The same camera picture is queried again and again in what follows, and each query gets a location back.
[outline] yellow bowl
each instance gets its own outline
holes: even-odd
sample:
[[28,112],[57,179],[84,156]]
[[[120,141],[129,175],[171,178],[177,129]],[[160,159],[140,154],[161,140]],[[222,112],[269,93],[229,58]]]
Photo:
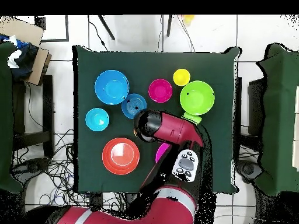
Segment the yellow bowl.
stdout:
[[173,81],[178,86],[184,86],[190,81],[190,73],[187,69],[178,69],[173,74]]

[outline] metal stand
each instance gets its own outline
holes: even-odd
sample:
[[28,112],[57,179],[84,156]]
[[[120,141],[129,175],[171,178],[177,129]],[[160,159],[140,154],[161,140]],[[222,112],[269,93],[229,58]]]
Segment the metal stand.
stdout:
[[168,25],[167,25],[167,37],[171,34],[171,21],[172,21],[172,15],[168,15]]
[[109,33],[111,39],[112,39],[112,40],[115,40],[115,37],[113,36],[111,30],[108,28],[108,25],[107,25],[107,23],[105,22],[103,16],[98,15],[98,17],[100,18],[100,21],[102,22],[102,24],[103,24],[104,28],[106,29],[106,31]]

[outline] blue bowl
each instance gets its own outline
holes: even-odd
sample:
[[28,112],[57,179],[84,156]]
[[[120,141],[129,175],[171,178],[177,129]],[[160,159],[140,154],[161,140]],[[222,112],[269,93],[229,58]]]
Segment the blue bowl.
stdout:
[[128,95],[121,104],[124,115],[130,119],[133,119],[139,111],[146,108],[147,102],[140,94],[136,93]]
[[95,82],[97,97],[108,105],[121,103],[127,97],[128,90],[128,79],[119,71],[104,71]]
[[88,111],[85,122],[92,131],[103,131],[109,123],[108,113],[101,108],[93,108]]

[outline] pink bowl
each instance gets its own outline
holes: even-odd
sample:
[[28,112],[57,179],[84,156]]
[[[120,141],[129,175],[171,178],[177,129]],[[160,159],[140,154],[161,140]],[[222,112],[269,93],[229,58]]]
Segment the pink bowl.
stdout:
[[156,159],[155,159],[156,163],[159,161],[159,159],[164,154],[164,152],[167,151],[169,146],[170,146],[170,144],[165,143],[165,142],[161,144],[161,146],[158,148],[158,150],[156,152]]
[[167,102],[172,95],[171,84],[164,79],[154,80],[148,88],[148,94],[150,98],[155,102]]

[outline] green bowl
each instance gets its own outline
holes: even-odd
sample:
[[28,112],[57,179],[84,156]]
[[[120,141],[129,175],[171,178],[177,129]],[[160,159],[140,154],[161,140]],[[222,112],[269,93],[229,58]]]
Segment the green bowl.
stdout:
[[215,94],[211,86],[200,80],[189,82],[180,93],[180,104],[192,115],[207,113],[213,106]]

